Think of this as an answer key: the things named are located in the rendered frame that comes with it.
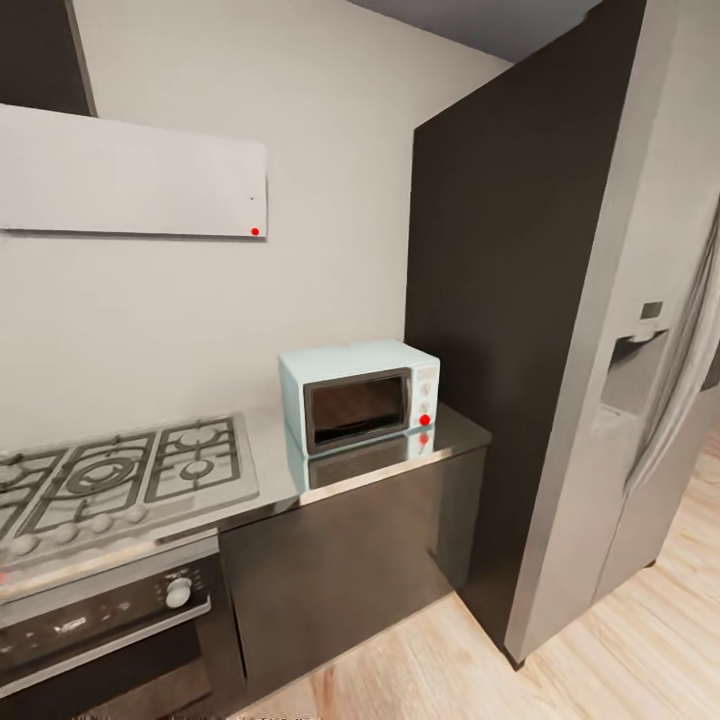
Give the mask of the microwave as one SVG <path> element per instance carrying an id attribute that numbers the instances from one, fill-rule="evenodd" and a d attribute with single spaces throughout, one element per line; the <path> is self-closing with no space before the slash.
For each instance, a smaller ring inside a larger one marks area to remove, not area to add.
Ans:
<path id="1" fill-rule="evenodd" d="M 440 359 L 402 341 L 283 351 L 279 371 L 307 457 L 435 423 Z"/>

